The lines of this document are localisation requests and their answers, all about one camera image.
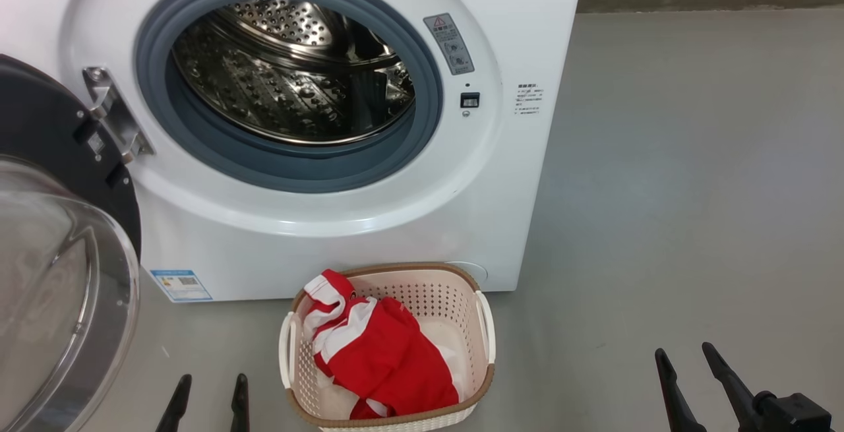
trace metal hinge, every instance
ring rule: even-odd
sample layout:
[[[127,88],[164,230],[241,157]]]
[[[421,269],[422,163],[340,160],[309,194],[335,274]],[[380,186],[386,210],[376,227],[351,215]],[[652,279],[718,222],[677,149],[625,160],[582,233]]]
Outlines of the metal hinge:
[[[150,141],[126,107],[106,68],[85,68],[82,77],[88,93],[94,99],[94,107],[90,108],[91,116],[99,120],[117,143],[123,163],[132,162],[142,153],[154,154]]]

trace open door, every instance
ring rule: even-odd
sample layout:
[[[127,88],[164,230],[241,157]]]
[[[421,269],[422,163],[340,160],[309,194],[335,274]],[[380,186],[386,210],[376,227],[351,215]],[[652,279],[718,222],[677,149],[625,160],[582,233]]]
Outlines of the open door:
[[[140,219],[106,126],[0,55],[0,429],[77,430],[138,314]]]

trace clothing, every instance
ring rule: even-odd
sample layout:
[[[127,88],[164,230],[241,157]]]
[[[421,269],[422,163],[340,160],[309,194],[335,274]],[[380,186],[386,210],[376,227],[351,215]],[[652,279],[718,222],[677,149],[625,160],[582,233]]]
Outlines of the clothing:
[[[398,300],[357,297],[349,279],[326,270],[308,282],[305,315],[314,361],[360,398],[350,419],[415,414],[458,403],[440,351]]]

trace beige basket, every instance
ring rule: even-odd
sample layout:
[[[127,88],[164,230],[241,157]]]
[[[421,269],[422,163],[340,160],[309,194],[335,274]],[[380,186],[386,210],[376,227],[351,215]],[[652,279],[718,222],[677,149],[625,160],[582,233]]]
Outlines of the beige basket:
[[[448,408],[384,419],[349,420],[340,416],[336,397],[317,386],[317,367],[310,338],[302,335],[302,318],[313,302],[299,293],[284,318],[278,338],[278,365],[287,399],[302,419],[322,430],[423,432],[460,422],[472,414],[492,384],[495,371],[495,326],[486,297],[466,272],[449,264],[389,264],[342,272],[358,295],[394,297],[419,320],[438,345],[458,351],[464,361],[466,399]]]

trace floor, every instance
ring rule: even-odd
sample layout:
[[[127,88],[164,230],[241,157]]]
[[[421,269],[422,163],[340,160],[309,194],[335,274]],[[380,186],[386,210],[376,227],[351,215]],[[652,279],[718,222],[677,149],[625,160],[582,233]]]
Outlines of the floor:
[[[462,430],[667,430],[656,348],[709,431],[735,430],[700,343],[751,390],[844,414],[844,13],[579,15],[515,293],[491,294],[495,381]],[[289,301],[172,305],[142,279],[133,348],[83,432],[258,432],[287,405]]]

